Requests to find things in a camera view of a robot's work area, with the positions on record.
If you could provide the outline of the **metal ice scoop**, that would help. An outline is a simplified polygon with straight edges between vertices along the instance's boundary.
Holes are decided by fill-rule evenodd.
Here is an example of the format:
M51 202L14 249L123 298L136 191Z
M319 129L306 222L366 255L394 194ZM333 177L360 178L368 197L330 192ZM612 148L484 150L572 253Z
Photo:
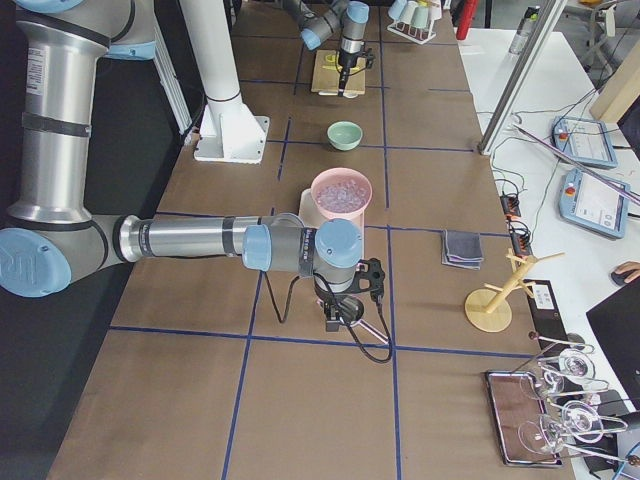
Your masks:
M363 319L364 304L356 297L348 296L340 300L338 303L338 310L338 318L341 325L348 327L361 327L379 343L385 345L389 343L387 334L382 333Z

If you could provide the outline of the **green ceramic bowl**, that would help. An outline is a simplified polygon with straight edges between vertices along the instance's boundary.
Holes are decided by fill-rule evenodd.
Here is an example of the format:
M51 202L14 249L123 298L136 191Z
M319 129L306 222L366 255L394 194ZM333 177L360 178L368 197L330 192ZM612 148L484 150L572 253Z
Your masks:
M355 149L363 138L359 125L351 121L337 121L327 128L327 138L331 146L339 151Z

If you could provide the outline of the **pink bowl of ice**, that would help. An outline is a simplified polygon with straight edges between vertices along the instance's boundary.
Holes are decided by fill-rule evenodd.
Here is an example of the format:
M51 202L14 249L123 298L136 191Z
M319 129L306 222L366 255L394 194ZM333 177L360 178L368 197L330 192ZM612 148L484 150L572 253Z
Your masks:
M370 181L350 168L331 168L321 172L311 184L311 197L326 218L355 219L372 199Z

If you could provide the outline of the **bamboo cutting board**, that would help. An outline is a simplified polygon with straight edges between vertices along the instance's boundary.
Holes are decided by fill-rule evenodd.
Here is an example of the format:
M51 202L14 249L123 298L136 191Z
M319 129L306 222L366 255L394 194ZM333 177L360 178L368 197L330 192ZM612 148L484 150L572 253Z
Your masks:
M342 67L338 65L338 52L335 50L317 50L315 53L311 92L324 96L336 96ZM350 70L344 96L355 98L365 94L366 60L359 58Z

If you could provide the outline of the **white cup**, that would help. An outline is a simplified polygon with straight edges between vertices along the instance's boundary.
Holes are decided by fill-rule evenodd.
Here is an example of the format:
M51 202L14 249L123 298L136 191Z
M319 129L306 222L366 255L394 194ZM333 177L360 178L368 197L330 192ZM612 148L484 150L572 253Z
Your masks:
M398 22L410 25L414 16L414 12L418 8L419 4L415 0L408 0L401 11Z

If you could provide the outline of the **light blue cup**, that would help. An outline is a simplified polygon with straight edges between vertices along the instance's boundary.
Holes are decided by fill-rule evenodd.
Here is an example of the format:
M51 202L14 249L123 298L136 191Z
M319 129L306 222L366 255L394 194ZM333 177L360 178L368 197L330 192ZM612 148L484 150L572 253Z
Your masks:
M418 1L415 3L411 18L411 26L418 30L424 30L431 20L431 6L429 2Z

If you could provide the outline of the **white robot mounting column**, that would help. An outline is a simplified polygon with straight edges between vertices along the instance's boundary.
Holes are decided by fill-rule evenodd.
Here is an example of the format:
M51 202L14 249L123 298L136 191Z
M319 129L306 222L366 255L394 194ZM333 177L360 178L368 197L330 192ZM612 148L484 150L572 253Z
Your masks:
M223 3L185 0L180 6L206 101L195 158L260 163L270 120L253 115L243 101Z

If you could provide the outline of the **folded grey cloth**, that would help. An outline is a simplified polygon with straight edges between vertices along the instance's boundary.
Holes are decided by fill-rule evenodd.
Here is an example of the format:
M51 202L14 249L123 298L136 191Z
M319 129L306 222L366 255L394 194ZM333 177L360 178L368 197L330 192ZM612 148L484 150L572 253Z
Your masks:
M441 232L443 265L479 270L484 261L479 233L444 230Z

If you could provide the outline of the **wooden mug tree stand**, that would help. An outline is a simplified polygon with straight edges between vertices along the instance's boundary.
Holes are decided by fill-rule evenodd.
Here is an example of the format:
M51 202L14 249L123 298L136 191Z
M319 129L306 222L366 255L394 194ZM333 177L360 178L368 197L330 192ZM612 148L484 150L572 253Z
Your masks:
M485 283L483 288L472 291L464 304L467 320L483 332L497 333L505 330L512 320L507 297L514 290L522 289L529 298L534 298L533 287L536 282L525 279L529 271L539 262L563 255L561 252L540 258L535 255L520 257L509 248L505 257L511 264L511 276L502 286Z

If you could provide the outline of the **black power strip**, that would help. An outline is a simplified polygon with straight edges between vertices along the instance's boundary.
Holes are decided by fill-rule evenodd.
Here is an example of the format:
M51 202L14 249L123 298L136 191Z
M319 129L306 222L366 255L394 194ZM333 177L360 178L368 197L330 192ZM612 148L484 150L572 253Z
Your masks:
M515 255L521 258L531 255L531 230L521 219L518 195L502 194L500 203Z

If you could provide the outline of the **wine glass rack tray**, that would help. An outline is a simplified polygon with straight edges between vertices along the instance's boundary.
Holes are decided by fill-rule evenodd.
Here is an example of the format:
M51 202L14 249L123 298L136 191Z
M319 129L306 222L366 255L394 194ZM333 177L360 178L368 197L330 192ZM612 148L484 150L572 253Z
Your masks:
M510 467L559 468L558 454L528 450L518 435L519 427L535 423L546 407L531 391L535 382L528 372L487 371L484 374L502 462Z

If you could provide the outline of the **upper blue teach pendant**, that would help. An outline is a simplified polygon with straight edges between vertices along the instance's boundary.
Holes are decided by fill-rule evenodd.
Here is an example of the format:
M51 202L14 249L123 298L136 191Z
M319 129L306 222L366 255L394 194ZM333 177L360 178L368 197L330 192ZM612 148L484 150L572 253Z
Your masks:
M613 169L618 160L610 131L599 120L559 116L552 122L554 146L589 167Z

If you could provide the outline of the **blue teach pendant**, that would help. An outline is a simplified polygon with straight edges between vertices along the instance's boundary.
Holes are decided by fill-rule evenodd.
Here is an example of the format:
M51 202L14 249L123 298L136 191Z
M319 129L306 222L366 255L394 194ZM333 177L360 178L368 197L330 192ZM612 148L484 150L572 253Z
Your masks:
M625 236L629 200L579 169L564 177L558 205L570 223L612 239Z
M552 122L554 146L589 167L613 169L618 160L610 131L599 120L559 116Z

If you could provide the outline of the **lower blue teach pendant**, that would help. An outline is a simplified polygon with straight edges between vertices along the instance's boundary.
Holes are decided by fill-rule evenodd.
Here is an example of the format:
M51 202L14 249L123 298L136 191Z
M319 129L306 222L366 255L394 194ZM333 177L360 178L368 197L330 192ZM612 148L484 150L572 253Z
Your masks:
M558 205L570 223L612 239L625 236L629 200L579 169L564 177Z

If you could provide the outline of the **black computer mouse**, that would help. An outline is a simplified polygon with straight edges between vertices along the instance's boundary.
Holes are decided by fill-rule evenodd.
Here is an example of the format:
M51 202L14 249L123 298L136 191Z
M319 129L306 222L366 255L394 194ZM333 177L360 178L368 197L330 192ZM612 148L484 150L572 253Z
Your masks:
M626 271L623 273L617 273L616 271L612 271L610 273L610 278L612 282L617 286L624 286L627 284L626 280L629 276L633 274L633 271Z

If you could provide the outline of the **reacher grabber tool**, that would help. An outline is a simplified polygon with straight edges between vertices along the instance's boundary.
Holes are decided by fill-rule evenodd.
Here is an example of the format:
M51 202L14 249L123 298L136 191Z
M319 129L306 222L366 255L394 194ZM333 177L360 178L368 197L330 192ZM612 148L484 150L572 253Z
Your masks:
M591 176L592 178L598 180L599 182L601 182L602 184L604 184L608 188L610 188L613 191L615 191L618 195L628 199L631 203L633 203L633 204L635 204L637 206L640 205L639 195L637 193L635 193L635 192L624 190L622 187L619 187L618 183L620 183L620 180L614 180L614 181L608 180L607 178L605 178L603 175L599 174L595 170L592 170L589 167L577 162L571 156L567 155L566 153L564 153L560 149L556 148L555 146L546 143L544 140L536 137L532 133L530 133L527 130L525 130L523 127L521 127L519 125L516 125L516 124L513 124L513 127L517 131L519 131L521 134L523 134L525 137L527 137L530 140L533 140L534 142L536 142L537 144L539 144L540 146L542 146L546 150L550 151L554 156L556 156L557 158L561 159L565 163L567 163L567 164L579 169L584 174L587 174L587 175Z

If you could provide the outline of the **aluminium frame post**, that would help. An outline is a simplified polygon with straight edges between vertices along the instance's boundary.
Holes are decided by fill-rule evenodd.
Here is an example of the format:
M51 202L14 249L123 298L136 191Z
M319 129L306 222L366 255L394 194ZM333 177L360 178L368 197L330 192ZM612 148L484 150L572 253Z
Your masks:
M541 8L538 20L519 55L487 129L478 144L480 154L488 156L493 152L497 137L511 114L512 107L566 4L567 0L547 1Z

